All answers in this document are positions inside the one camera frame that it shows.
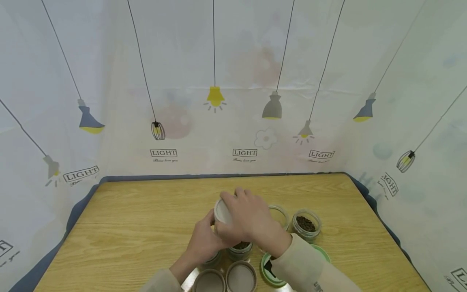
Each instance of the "clear plastic jar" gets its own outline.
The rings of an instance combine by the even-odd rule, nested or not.
[[[226,249],[228,257],[236,262],[236,261],[244,261],[249,258],[251,249],[253,247],[253,243],[250,242],[245,248],[236,249],[235,247],[231,247]]]
[[[278,205],[269,205],[269,212],[271,213],[271,216],[274,220],[279,222],[285,230],[289,230],[289,224],[290,224],[290,218],[289,214]],[[266,253],[264,250],[258,247],[260,252]]]
[[[314,231],[310,231],[310,229],[313,228],[309,224],[308,220],[311,221],[312,226],[314,226]],[[300,209],[293,215],[292,232],[297,233],[305,241],[312,242],[313,239],[315,239],[315,237],[318,236],[318,234],[321,232],[321,219],[308,209]]]
[[[221,259],[222,259],[222,253],[221,251],[218,251],[217,254],[215,254],[209,260],[202,263],[199,267],[202,270],[214,269],[220,263]]]

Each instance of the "soil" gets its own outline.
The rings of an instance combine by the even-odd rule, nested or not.
[[[250,243],[249,242],[240,242],[239,244],[235,245],[233,248],[234,249],[244,249],[246,248]]]
[[[310,219],[306,218],[306,217],[298,216],[297,217],[297,223],[299,224],[299,226],[301,228],[305,229],[308,232],[315,232],[316,231],[316,227],[313,224],[313,222]]]

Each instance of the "printed backdrop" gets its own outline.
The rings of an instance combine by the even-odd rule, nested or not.
[[[467,291],[466,27],[463,0],[0,0],[0,291],[104,177],[321,171]]]

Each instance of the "brown seeds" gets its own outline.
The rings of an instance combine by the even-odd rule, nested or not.
[[[297,223],[299,224],[299,226],[301,228],[305,229],[305,231],[308,231],[308,232],[315,232],[316,231],[316,227],[313,224],[313,222],[310,219],[306,218],[306,217],[298,216],[297,217]]]

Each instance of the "beige sleeve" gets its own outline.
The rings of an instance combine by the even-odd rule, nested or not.
[[[359,292],[347,276],[324,260],[319,251],[292,234],[292,244],[273,261],[272,271],[298,292]]]
[[[182,292],[178,283],[169,269],[159,270],[141,287],[140,292]]]

